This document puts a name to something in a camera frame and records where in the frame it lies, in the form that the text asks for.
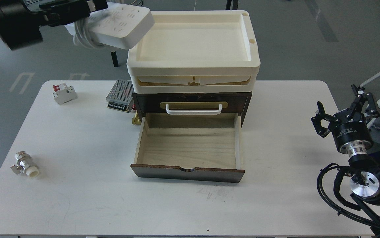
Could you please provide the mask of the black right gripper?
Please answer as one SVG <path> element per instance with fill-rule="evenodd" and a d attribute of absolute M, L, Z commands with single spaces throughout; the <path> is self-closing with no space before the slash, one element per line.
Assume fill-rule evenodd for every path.
<path fill-rule="evenodd" d="M 318 110 L 316 115 L 311 118 L 316 133 L 323 138 L 327 137 L 330 130 L 323 127 L 321 121 L 332 122 L 331 133 L 337 151 L 343 154 L 348 153 L 348 144 L 350 143 L 363 145 L 365 149 L 373 146 L 370 132 L 365 123 L 365 116 L 361 114 L 366 102 L 368 107 L 365 109 L 365 113 L 372 117 L 380 117 L 380 110 L 374 95 L 370 92 L 365 93 L 364 87 L 357 87 L 355 84 L 352 84 L 351 88 L 356 99 L 350 105 L 350 118 L 343 115 L 342 117 L 337 117 L 337 121 L 333 122 L 334 117 L 325 113 L 323 104 L 320 101 L 317 101 Z"/>

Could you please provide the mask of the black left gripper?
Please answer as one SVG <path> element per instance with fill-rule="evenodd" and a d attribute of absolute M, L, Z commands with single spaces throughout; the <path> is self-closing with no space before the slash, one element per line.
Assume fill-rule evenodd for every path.
<path fill-rule="evenodd" d="M 30 11 L 22 0 L 0 0 L 0 40 L 10 50 L 42 42 L 42 26 L 67 25 L 108 8 L 106 0 L 50 0 Z"/>

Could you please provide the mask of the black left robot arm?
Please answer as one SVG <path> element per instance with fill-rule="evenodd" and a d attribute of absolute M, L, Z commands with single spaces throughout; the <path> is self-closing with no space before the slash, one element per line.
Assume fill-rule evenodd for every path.
<path fill-rule="evenodd" d="M 42 26 L 67 25 L 108 8 L 106 0 L 0 0 L 0 40 L 10 50 L 42 42 Z"/>

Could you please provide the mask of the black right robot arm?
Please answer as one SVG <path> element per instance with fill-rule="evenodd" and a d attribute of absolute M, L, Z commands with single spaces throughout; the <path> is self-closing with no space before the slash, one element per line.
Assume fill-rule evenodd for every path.
<path fill-rule="evenodd" d="M 380 217 L 368 206 L 380 206 L 380 151 L 367 153 L 373 141 L 365 122 L 380 117 L 380 112 L 372 93 L 364 87 L 351 88 L 355 100 L 334 115 L 326 114 L 323 104 L 317 102 L 318 111 L 311 119 L 316 133 L 323 138 L 332 134 L 337 151 L 349 156 L 349 165 L 331 163 L 321 169 L 316 186 L 338 215 L 369 226 L 380 238 Z"/>

